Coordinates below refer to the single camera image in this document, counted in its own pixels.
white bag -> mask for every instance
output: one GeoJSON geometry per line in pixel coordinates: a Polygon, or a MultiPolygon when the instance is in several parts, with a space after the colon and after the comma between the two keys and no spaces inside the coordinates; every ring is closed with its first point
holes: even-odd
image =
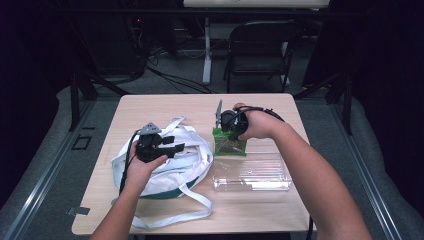
{"type": "MultiPolygon", "coordinates": [[[[174,158],[169,158],[163,165],[153,171],[140,196],[143,198],[167,199],[181,197],[186,194],[203,204],[207,209],[172,216],[153,223],[146,223],[141,218],[134,216],[132,222],[134,227],[162,227],[176,222],[207,217],[212,212],[211,201],[190,190],[190,188],[202,181],[208,173],[213,162],[212,150],[209,142],[200,137],[193,127],[180,125],[184,119],[185,117],[172,119],[169,126],[166,129],[162,129],[162,132],[159,133],[162,138],[175,136],[174,143],[166,144],[166,147],[185,143],[184,150],[176,153],[174,158]]],[[[117,188],[120,187],[130,140],[122,147],[118,156],[112,159],[113,178],[117,188]]]]}

gray carpet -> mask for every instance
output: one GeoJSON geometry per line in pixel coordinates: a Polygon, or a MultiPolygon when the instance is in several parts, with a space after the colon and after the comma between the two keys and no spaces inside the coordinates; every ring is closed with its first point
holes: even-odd
{"type": "MultiPolygon", "coordinates": [[[[290,74],[291,85],[289,93],[301,90],[300,84],[307,59],[313,48],[313,42],[304,39],[300,49],[295,54],[293,68],[290,74]]],[[[175,60],[168,55],[161,55],[157,66],[152,67],[162,72],[187,77],[201,82],[203,58],[181,57],[175,60]]],[[[218,93],[225,92],[225,82],[222,81],[224,60],[219,53],[214,54],[212,65],[212,82],[208,86],[218,93]]],[[[255,84],[255,92],[278,91],[278,79],[255,84]]],[[[174,88],[166,80],[152,72],[146,73],[137,81],[120,84],[120,87],[135,94],[172,94],[195,93],[194,90],[180,87],[174,88]]],[[[248,92],[252,90],[251,83],[234,80],[234,92],[248,92]]],[[[83,106],[82,121],[78,129],[72,133],[67,130],[70,126],[70,96],[69,89],[58,94],[60,109],[37,155],[34,157],[25,176],[15,189],[9,201],[0,212],[0,237],[12,239],[86,239],[75,236],[71,232],[74,217],[66,214],[69,207],[77,207],[84,194],[91,171],[94,167],[100,148],[103,144],[107,129],[115,112],[119,97],[110,90],[96,85],[100,97],[95,102],[81,99],[83,106]],[[54,165],[55,159],[63,162],[54,165]],[[46,169],[54,166],[55,175],[50,175],[54,181],[45,186],[45,195],[33,205],[34,215],[27,221],[16,222],[25,201],[31,192],[37,189],[38,180],[46,169]],[[21,228],[17,236],[7,235],[13,231],[10,228],[21,228]]],[[[332,109],[338,106],[328,106],[322,100],[326,90],[320,90],[307,100],[297,101],[299,113],[302,117],[311,145],[316,148],[337,170],[348,186],[362,213],[374,239],[386,239],[387,233],[382,227],[379,215],[370,201],[363,183],[358,177],[354,164],[354,156],[346,143],[343,130],[338,125],[338,116],[332,109]]],[[[362,157],[384,199],[387,210],[403,239],[424,239],[423,219],[399,195],[396,187],[384,172],[384,162],[375,136],[370,128],[361,105],[354,101],[352,107],[353,138],[362,157]]],[[[292,239],[304,239],[305,233],[292,233],[292,239]]]]}

right hand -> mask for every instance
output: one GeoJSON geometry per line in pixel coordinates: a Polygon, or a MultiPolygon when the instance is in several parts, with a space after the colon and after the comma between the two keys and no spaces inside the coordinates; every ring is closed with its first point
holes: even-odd
{"type": "MultiPolygon", "coordinates": [[[[237,103],[233,109],[243,109],[243,106],[246,105],[244,103],[237,103]]],[[[284,124],[284,122],[262,111],[247,111],[245,114],[249,121],[249,128],[238,137],[239,140],[273,138],[273,133],[275,133],[281,124],[284,124]]]]}

dark background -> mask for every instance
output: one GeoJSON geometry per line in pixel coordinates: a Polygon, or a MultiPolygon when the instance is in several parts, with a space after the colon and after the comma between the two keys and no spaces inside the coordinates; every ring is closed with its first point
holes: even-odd
{"type": "MultiPolygon", "coordinates": [[[[91,46],[89,51],[73,31],[90,32],[90,29],[72,29],[61,17],[47,21],[40,10],[40,5],[55,7],[57,2],[11,2],[2,4],[0,10],[1,206],[50,128],[58,109],[55,95],[69,85],[74,74],[69,57],[97,72],[100,65],[93,62],[90,51],[95,51],[99,44],[125,43],[130,37],[106,38],[106,42],[96,44],[93,36],[93,41],[87,44],[91,46]],[[66,42],[59,40],[57,34],[66,36],[66,42]],[[72,56],[69,52],[64,54],[64,43],[71,46],[72,56]]],[[[387,173],[402,196],[424,216],[422,9],[419,1],[333,0],[331,11],[356,11],[368,17],[366,21],[353,23],[324,23],[304,83],[314,83],[339,72],[349,56],[361,58],[353,75],[354,96],[364,106],[374,129],[387,173]]],[[[115,22],[108,27],[122,31],[123,24],[115,22]]],[[[115,65],[111,60],[107,62],[110,68],[118,66],[113,70],[124,73],[139,70],[134,69],[140,61],[135,50],[125,44],[121,47],[125,51],[121,51],[118,59],[126,59],[127,64],[119,61],[121,65],[115,65]]]]}

hand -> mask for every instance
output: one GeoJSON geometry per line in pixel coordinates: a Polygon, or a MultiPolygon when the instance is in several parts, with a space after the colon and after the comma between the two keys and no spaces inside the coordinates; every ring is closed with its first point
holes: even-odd
{"type": "MultiPolygon", "coordinates": [[[[244,103],[237,103],[234,105],[233,109],[243,109],[243,106],[246,105],[244,103]]],[[[249,121],[249,128],[238,137],[239,140],[247,140],[249,138],[273,138],[275,130],[281,124],[285,124],[262,111],[247,111],[245,114],[249,121]]]]}
{"type": "Polygon", "coordinates": [[[149,181],[153,170],[155,170],[157,167],[165,163],[165,161],[168,159],[168,156],[166,155],[160,156],[149,163],[140,161],[138,157],[136,156],[137,143],[138,141],[134,141],[131,145],[130,159],[131,158],[133,159],[130,163],[130,166],[128,167],[127,182],[125,184],[124,189],[129,188],[134,191],[137,191],[138,194],[141,194],[147,182],[149,181]]]}

